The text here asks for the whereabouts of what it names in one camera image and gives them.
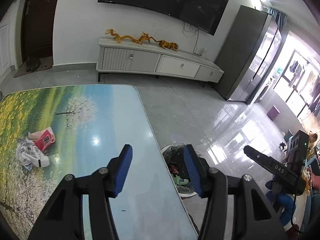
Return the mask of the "right blue gloved hand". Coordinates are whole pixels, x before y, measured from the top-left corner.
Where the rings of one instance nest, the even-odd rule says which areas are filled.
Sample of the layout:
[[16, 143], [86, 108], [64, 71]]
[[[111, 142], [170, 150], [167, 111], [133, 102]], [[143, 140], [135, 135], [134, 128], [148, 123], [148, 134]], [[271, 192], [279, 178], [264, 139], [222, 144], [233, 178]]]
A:
[[268, 189], [266, 198], [272, 206], [279, 205], [282, 208], [279, 219], [283, 226], [287, 226], [296, 210], [294, 198], [290, 194], [282, 193], [282, 185], [275, 180], [269, 180], [265, 186]]

